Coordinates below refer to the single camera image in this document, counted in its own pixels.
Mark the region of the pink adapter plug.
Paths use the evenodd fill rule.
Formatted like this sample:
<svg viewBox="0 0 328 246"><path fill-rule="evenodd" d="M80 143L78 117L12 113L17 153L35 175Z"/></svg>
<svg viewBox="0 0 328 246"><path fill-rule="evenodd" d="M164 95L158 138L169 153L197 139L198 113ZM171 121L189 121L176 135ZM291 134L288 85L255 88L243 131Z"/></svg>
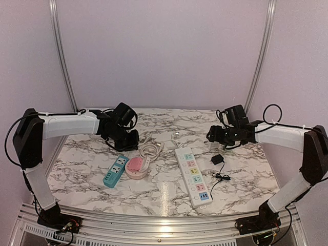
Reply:
<svg viewBox="0 0 328 246"><path fill-rule="evenodd" d="M131 172L138 172L143 164L143 159L141 157L133 157L128 163L128 170Z"/></svg>

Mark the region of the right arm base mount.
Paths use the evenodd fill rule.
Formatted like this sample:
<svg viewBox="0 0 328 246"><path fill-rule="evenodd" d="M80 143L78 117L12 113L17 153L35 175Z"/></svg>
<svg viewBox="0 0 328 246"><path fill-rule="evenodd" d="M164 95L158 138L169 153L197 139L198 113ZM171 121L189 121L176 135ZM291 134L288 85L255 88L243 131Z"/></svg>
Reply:
<svg viewBox="0 0 328 246"><path fill-rule="evenodd" d="M281 226L281 221L277 216L272 219L261 219L259 215L239 218L235 222L235 228L240 235L257 233Z"/></svg>

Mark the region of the black charger plug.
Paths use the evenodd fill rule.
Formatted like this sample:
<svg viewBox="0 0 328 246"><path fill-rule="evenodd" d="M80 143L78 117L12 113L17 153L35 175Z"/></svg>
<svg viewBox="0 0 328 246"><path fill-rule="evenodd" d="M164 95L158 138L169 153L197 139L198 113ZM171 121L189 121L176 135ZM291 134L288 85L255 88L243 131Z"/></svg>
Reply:
<svg viewBox="0 0 328 246"><path fill-rule="evenodd" d="M215 155L211 158L211 162L214 165L220 164L220 163L224 162L224 157L221 154Z"/></svg>

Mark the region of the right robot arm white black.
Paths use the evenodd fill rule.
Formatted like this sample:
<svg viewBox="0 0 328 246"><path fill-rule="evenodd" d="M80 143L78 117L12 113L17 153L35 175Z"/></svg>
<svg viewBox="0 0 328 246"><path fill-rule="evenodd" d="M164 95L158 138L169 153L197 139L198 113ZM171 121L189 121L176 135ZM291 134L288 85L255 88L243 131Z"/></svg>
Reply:
<svg viewBox="0 0 328 246"><path fill-rule="evenodd" d="M219 125L210 127L206 138L226 149L248 143L271 144L302 153L298 174L275 195L260 205L258 215L239 218L235 227L240 234L266 230L280 225L279 212L299 201L316 184L327 180L327 133L321 125L315 127L269 122L265 118L249 121L242 105L217 110Z"/></svg>

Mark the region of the long white power strip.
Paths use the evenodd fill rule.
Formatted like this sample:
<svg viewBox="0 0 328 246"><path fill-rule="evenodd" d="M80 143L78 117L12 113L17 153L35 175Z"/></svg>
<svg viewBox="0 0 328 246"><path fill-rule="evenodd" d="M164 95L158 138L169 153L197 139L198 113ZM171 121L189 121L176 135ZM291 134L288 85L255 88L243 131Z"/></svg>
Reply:
<svg viewBox="0 0 328 246"><path fill-rule="evenodd" d="M192 207L198 208L210 204L213 199L210 197L210 192L191 148L175 149L175 157Z"/></svg>

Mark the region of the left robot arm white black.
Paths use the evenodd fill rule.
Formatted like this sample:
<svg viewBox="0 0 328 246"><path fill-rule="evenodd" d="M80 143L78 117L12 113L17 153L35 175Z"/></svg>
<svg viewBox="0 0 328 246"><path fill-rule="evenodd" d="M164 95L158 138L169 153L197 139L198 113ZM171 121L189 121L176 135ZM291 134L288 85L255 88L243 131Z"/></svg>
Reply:
<svg viewBox="0 0 328 246"><path fill-rule="evenodd" d="M13 146L18 162L9 159L21 168L25 184L40 207L39 220L54 228L61 228L66 221L74 217L61 213L44 171L43 142L50 138L71 135L98 135L106 143L112 140L110 148L118 151L137 150L139 143L137 113L121 102L109 110L82 109L75 113L37 112L28 108L23 116L10 127L14 130Z"/></svg>

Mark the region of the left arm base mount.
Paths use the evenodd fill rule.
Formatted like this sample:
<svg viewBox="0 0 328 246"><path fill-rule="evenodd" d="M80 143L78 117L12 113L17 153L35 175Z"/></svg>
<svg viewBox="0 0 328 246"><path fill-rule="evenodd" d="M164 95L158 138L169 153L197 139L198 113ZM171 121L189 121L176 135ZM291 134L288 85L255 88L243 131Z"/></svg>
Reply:
<svg viewBox="0 0 328 246"><path fill-rule="evenodd" d="M68 214L40 214L37 223L61 232L78 233L81 226L82 218Z"/></svg>

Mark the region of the round pink socket base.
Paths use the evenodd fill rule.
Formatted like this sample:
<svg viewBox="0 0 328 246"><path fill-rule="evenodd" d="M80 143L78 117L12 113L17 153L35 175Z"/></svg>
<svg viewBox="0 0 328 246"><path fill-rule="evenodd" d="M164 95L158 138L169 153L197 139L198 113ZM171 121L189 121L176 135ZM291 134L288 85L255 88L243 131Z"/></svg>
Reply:
<svg viewBox="0 0 328 246"><path fill-rule="evenodd" d="M129 170L129 166L125 166L125 173L130 179L140 180L147 176L149 169L144 171L131 171Z"/></svg>

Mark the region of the white cube socket adapter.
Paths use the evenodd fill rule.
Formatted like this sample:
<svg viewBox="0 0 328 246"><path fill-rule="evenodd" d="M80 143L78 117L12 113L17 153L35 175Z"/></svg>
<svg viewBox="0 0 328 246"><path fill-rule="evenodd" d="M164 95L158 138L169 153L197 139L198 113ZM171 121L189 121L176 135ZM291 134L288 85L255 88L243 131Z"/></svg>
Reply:
<svg viewBox="0 0 328 246"><path fill-rule="evenodd" d="M209 150L217 150L220 147L220 143L218 142L208 142Z"/></svg>

